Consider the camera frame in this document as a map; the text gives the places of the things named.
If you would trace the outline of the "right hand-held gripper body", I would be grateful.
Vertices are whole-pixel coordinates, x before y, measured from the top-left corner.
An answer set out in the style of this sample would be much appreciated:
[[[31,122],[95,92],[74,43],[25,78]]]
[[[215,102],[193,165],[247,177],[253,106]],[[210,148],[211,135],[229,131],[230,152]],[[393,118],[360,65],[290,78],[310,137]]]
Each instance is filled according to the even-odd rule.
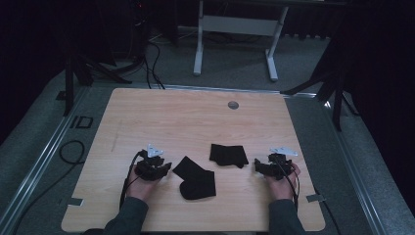
[[[268,156],[268,164],[264,166],[264,175],[274,177],[277,180],[290,175],[294,167],[292,161],[287,157],[296,157],[298,153],[288,147],[270,148],[271,154]]]

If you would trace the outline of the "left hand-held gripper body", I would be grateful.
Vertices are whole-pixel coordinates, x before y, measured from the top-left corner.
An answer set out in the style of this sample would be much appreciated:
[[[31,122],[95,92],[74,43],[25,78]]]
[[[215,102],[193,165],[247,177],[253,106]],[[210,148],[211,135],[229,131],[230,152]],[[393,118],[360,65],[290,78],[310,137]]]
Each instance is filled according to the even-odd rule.
[[[155,148],[152,144],[147,145],[147,149],[139,151],[136,156],[141,158],[135,168],[135,173],[147,181],[155,181],[163,178],[161,175],[161,165],[159,159],[163,154],[163,150]]]

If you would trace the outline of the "person's left hand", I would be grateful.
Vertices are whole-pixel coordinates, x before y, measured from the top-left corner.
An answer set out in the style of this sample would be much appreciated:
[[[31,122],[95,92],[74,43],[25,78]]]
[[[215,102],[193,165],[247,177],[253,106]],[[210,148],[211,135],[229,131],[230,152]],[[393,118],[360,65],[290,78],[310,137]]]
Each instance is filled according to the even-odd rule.
[[[147,202],[152,192],[156,189],[157,185],[159,184],[160,180],[143,180],[135,173],[134,168],[131,170],[129,174],[125,195],[127,197],[132,197]]]

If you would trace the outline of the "person's right hand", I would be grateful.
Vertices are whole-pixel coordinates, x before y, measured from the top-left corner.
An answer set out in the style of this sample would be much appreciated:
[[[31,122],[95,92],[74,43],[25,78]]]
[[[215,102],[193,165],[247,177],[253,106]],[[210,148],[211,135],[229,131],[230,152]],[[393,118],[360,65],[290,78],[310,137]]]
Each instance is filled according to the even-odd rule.
[[[273,177],[266,176],[266,182],[273,200],[293,200],[297,188],[297,177],[300,175],[300,169],[296,164],[292,164],[293,172],[286,178],[276,180]]]

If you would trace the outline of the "folded black sock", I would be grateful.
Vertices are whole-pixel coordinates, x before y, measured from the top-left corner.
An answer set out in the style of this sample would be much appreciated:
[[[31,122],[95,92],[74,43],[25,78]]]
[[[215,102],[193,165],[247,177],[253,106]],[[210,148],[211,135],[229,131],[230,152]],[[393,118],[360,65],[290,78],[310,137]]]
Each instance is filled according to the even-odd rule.
[[[235,165],[238,168],[243,168],[249,163],[243,146],[212,144],[209,159],[220,166]]]

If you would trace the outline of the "unfolded black sock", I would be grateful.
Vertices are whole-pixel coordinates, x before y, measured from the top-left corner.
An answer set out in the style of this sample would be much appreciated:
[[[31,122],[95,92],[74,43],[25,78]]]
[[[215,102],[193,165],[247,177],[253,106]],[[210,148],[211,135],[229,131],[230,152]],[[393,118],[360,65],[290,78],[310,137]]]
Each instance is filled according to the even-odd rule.
[[[185,200],[200,200],[216,195],[214,172],[203,169],[187,156],[173,172],[182,179],[179,190]]]

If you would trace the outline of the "black tripod stand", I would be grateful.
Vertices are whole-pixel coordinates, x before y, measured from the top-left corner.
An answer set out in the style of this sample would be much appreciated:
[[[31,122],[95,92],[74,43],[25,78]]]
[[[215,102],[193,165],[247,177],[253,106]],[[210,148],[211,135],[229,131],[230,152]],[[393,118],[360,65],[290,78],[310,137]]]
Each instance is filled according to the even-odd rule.
[[[74,87],[73,87],[73,77],[79,80],[80,83],[90,86],[93,82],[92,76],[89,73],[89,68],[97,70],[102,73],[104,76],[114,80],[118,83],[130,84],[130,81],[121,78],[115,72],[106,69],[104,66],[100,65],[98,62],[93,61],[92,59],[84,55],[69,55],[66,58],[65,62],[65,103],[66,108],[64,111],[64,116],[66,117],[71,109],[74,106]]]
[[[294,88],[281,91],[281,94],[293,96],[308,87],[311,87],[317,83],[322,83],[316,94],[316,99],[319,102],[328,102],[331,97],[334,97],[332,123],[338,131],[341,131],[341,111],[343,102],[346,102],[346,106],[350,109],[350,111],[355,116],[358,116],[357,110],[352,107],[345,95],[346,72],[346,66],[338,66],[325,71],[314,72],[310,80],[301,83]]]

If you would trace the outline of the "metal floor rail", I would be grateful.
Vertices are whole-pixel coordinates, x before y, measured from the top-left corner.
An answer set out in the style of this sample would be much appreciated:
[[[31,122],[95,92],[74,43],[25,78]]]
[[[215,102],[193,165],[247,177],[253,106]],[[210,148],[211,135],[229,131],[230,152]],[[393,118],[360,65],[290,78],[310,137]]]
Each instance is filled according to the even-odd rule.
[[[54,91],[43,92],[0,145],[0,235],[12,233],[88,91],[78,88],[70,109]]]
[[[203,86],[186,86],[186,85],[164,85],[164,90],[192,90],[192,91],[220,91],[220,92],[245,92],[245,93],[262,93],[262,94],[281,94],[284,97],[299,97],[305,99],[313,99],[317,96],[316,93],[299,92],[294,95],[283,94],[278,90],[249,90],[249,89],[234,89],[234,88],[220,88],[220,87],[203,87]]]
[[[325,110],[325,117],[331,123],[331,129],[334,133],[334,137],[339,144],[341,151],[341,159],[345,165],[346,172],[348,174],[351,185],[354,189],[357,200],[362,208],[362,211],[366,217],[368,225],[373,235],[387,235],[385,226],[383,225],[378,212],[373,204],[373,200],[369,195],[366,185],[363,181],[361,174],[358,171],[358,167],[354,160],[351,151],[348,148],[343,133],[339,131],[334,122],[332,121],[333,114],[335,113],[334,99],[330,98],[328,101],[323,103]]]

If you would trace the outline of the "white desk frame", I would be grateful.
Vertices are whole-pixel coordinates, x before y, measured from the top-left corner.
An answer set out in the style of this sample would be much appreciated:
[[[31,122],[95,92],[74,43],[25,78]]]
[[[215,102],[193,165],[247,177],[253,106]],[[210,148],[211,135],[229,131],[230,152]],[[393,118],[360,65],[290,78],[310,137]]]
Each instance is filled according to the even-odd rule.
[[[272,81],[277,81],[279,76],[275,65],[274,54],[288,11],[288,7],[283,7],[278,20],[212,16],[206,15],[204,13],[204,0],[199,0],[198,40],[193,75],[200,75],[202,73],[204,55],[204,32],[209,31],[256,36],[271,36],[273,39],[271,46],[267,48],[264,53],[269,77]]]

